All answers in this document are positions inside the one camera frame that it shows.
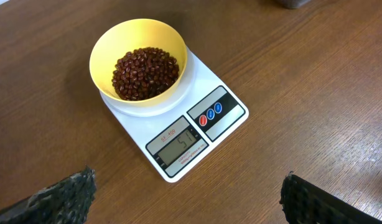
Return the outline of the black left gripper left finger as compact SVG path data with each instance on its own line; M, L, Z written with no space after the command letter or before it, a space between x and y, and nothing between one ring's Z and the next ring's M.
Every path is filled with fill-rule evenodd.
M86 167L0 210L0 223L84 224L95 199L95 177Z

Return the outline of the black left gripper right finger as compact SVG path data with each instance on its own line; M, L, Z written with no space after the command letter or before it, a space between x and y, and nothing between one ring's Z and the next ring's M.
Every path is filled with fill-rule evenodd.
M293 172L283 180L279 203L290 224L382 224Z

